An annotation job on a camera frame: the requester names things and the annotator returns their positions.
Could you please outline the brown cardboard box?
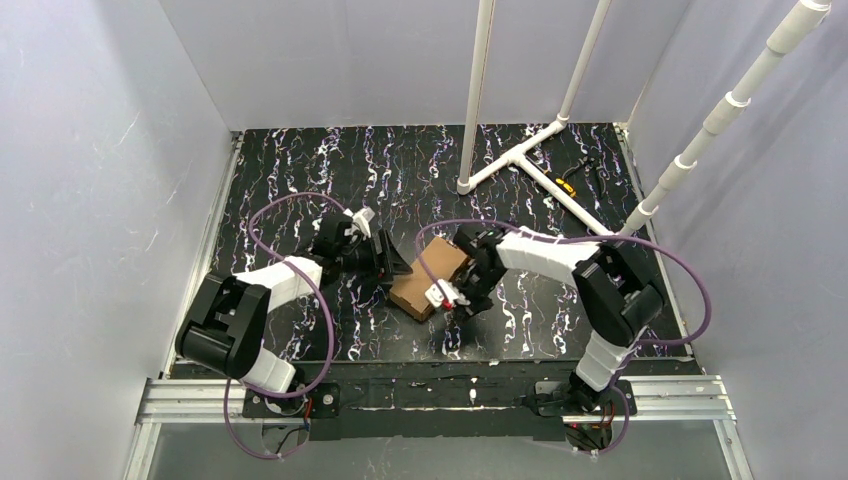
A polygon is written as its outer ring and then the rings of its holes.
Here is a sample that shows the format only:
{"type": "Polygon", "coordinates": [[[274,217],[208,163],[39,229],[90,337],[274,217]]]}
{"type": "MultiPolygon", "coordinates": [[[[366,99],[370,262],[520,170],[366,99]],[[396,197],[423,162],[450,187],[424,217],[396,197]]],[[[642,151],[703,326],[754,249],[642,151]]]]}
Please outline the brown cardboard box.
{"type": "Polygon", "coordinates": [[[434,281],[425,271],[421,261],[424,261],[437,279],[453,281],[459,270],[468,264],[469,257],[457,246],[436,237],[413,262],[412,273],[395,279],[389,290],[390,301],[418,323],[424,323],[435,311],[435,307],[425,296],[434,281]]]}

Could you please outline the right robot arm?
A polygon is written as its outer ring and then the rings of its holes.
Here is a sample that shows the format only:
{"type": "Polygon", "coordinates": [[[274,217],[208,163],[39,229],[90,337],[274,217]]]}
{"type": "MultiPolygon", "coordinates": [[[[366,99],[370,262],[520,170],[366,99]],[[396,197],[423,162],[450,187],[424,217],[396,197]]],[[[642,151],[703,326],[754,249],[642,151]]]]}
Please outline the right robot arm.
{"type": "Polygon", "coordinates": [[[491,309],[491,292],[510,270],[536,273],[577,291],[592,332],[568,381],[556,392],[531,400],[537,411],[594,410],[667,303],[665,288],[642,254],[622,240],[566,244],[536,240],[530,231],[462,226],[453,242],[469,258],[450,283],[450,303],[458,319],[491,309]]]}

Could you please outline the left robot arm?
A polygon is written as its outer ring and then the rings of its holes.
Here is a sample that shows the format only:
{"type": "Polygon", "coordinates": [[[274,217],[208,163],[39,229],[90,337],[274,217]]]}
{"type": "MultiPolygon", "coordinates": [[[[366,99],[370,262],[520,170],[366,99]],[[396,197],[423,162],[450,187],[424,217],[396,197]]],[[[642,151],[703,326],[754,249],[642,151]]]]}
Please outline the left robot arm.
{"type": "Polygon", "coordinates": [[[371,228],[372,216],[368,208],[328,215],[303,254],[254,271],[207,273],[176,335],[176,354],[263,395],[296,397],[295,367],[263,345],[269,313],[319,298],[342,274],[389,286],[412,273],[388,232],[371,228]]]}

